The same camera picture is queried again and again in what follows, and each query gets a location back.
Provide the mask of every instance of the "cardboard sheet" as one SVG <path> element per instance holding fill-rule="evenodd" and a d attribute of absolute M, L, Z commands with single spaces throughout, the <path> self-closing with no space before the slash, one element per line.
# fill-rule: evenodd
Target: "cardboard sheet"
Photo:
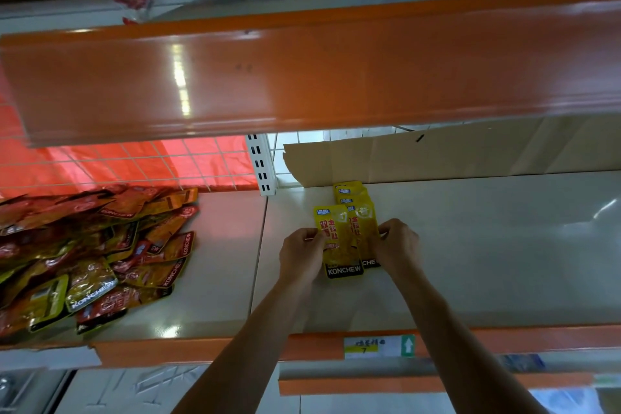
<path fill-rule="evenodd" d="M 482 121 L 284 151 L 304 187 L 621 170 L 621 114 Z"/>

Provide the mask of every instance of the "pile of snack packets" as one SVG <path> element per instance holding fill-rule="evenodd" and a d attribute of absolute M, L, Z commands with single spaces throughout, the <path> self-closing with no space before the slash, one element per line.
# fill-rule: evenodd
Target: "pile of snack packets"
<path fill-rule="evenodd" d="M 328 278 L 354 277 L 379 267 L 370 252 L 368 238 L 379 236 L 375 206 L 362 182 L 333 186 L 336 205 L 316 206 L 317 229 L 328 237 L 323 248 L 323 267 Z"/>
<path fill-rule="evenodd" d="M 198 189 L 111 185 L 0 204 L 0 338 L 68 316 L 78 334 L 173 292 Z"/>

